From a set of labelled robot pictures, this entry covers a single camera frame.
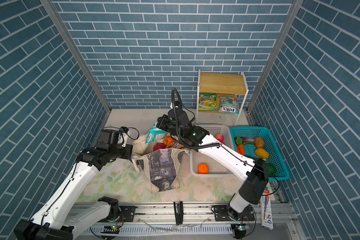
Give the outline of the green Fox's candy bag top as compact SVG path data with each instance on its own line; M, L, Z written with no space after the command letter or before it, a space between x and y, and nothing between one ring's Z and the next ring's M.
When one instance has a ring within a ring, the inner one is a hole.
M148 132L146 144L152 143L156 140L164 139L166 137L166 134L166 131L159 129L156 126L153 126Z

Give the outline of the pink dragon fruit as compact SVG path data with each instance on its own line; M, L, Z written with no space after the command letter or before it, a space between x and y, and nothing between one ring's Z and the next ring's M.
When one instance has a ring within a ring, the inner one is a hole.
M156 143L153 147L153 151L165 149L167 146L163 143Z

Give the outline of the cream canvas tote bag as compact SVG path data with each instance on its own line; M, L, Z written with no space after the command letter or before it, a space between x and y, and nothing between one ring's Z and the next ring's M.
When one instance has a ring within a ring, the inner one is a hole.
M153 194L180 188L181 163L189 157L190 151L177 148L154 151L153 146L163 140L146 143L146 138L147 135L142 135L132 143L132 163L136 172L146 175Z

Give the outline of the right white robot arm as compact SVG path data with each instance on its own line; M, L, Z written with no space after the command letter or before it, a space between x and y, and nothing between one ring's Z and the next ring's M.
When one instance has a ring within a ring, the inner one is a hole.
M269 175L263 159L249 158L228 148L204 128L193 125L182 108L171 109L167 115L159 117L156 127L168 132L185 148L219 162L243 181L227 206L232 220L238 221L249 205L257 205L264 196L269 178L273 176Z

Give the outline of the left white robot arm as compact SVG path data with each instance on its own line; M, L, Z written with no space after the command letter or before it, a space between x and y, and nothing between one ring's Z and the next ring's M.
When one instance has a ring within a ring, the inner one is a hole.
M129 160L133 146L128 144L130 129L106 127L94 147L80 151L67 178L49 200L29 220L14 229L18 240L74 240L95 223L104 220L116 225L124 214L119 201L101 197L90 208L68 218L68 213L89 181L108 163Z

